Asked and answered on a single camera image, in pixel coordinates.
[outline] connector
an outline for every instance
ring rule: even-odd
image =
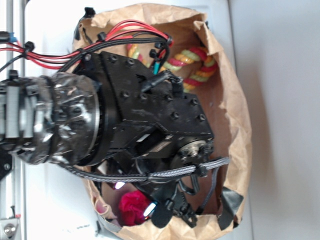
[[[0,44],[15,43],[17,38],[14,32],[0,31]]]

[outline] yellow and red rope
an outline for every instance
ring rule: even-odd
[[[140,54],[138,44],[128,44],[127,50],[129,58],[138,59],[148,67],[147,61]],[[191,47],[189,49],[184,49],[181,53],[174,55],[173,58],[166,61],[160,71],[169,69],[172,72],[176,72],[184,66],[202,61],[203,64],[200,69],[183,80],[184,91],[189,92],[197,86],[207,82],[218,69],[218,64],[215,59],[207,53],[208,50],[205,47]]]

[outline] white surface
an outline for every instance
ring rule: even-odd
[[[138,3],[127,0],[45,1],[31,0],[26,8],[26,41],[36,45],[36,52],[66,54],[71,51],[73,33],[84,7],[94,7],[97,13]],[[227,0],[163,0],[151,3],[175,4],[208,13],[209,27],[234,63],[232,31]],[[27,63],[27,76],[50,75],[46,70]],[[96,216],[80,181],[62,169],[51,165],[27,166],[27,239],[94,239]],[[224,240],[252,239],[250,208],[246,208],[243,223]]]
[[[320,239],[320,1],[230,0],[256,240]]]

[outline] red wire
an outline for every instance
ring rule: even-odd
[[[119,32],[120,30],[123,30],[124,28],[127,28],[127,27],[139,27],[139,28]],[[139,21],[139,20],[128,19],[128,20],[124,20],[124,21],[117,23],[107,34],[105,41],[131,39],[131,38],[133,38],[132,35],[127,35],[127,36],[123,36],[123,35],[129,34],[129,33],[134,33],[134,32],[149,32],[149,33],[157,34],[158,36],[160,36],[166,40],[168,40],[168,38],[169,38],[166,34],[162,33],[161,31],[157,30],[156,28],[154,28],[153,26],[151,26],[149,24],[146,24],[146,23]],[[100,43],[101,43],[101,41],[97,41],[91,45],[84,47],[83,49],[84,50],[89,49],[89,48],[94,47]],[[21,53],[21,54],[23,54],[25,52],[25,49],[22,47],[20,42],[17,42],[17,44],[13,44],[13,43],[8,43],[8,44],[11,47],[0,48],[0,52],[13,51],[13,52]],[[48,55],[42,55],[42,54],[38,54],[38,53],[31,51],[31,52],[26,53],[26,59],[31,60],[32,62],[36,63],[37,65],[39,65],[43,68],[58,70],[62,66],[51,66],[51,65],[47,65],[45,63],[42,63],[42,61],[56,63],[56,64],[65,64],[68,61],[68,59],[78,55],[79,53],[80,53],[80,51],[76,50],[76,51],[69,53],[69,54],[66,54],[66,55],[48,56]]]

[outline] bolt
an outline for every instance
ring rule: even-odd
[[[111,55],[109,60],[110,60],[111,63],[115,63],[118,60],[118,58],[117,58],[116,55]]]
[[[124,98],[128,98],[128,97],[130,97],[130,93],[128,91],[122,91],[121,96]]]
[[[186,155],[181,155],[180,156],[180,160],[184,163],[185,161],[187,161],[188,157]]]
[[[201,122],[207,119],[206,116],[202,113],[198,116],[198,118],[200,119]]]
[[[91,60],[91,54],[86,54],[85,56],[84,56],[84,60],[86,60],[86,61],[90,61]]]
[[[178,119],[178,118],[180,118],[180,114],[179,114],[178,112],[174,111],[174,112],[171,114],[171,117],[172,117],[173,119]]]
[[[172,139],[172,138],[173,138],[173,135],[172,135],[172,134],[165,136],[165,140],[170,140],[170,139]]]
[[[198,105],[198,100],[196,98],[192,98],[191,101],[190,101],[191,105],[192,106],[195,106],[195,105]]]
[[[131,67],[135,64],[135,61],[132,58],[128,58],[128,60],[126,61],[126,65],[128,67]]]
[[[198,152],[196,150],[193,150],[192,152],[189,152],[189,155],[191,158],[194,158],[195,156],[198,155]]]
[[[171,102],[173,100],[173,97],[171,95],[166,95],[165,96],[165,99],[168,101],[168,102]]]
[[[141,94],[139,95],[139,98],[140,98],[141,100],[146,100],[146,99],[148,98],[148,96],[147,96],[147,94],[145,94],[145,93],[141,93]]]
[[[4,170],[9,171],[11,169],[11,165],[9,163],[6,163],[3,165]]]
[[[3,231],[8,238],[11,238],[13,237],[13,235],[15,235],[16,227],[13,224],[9,223],[4,227]]]

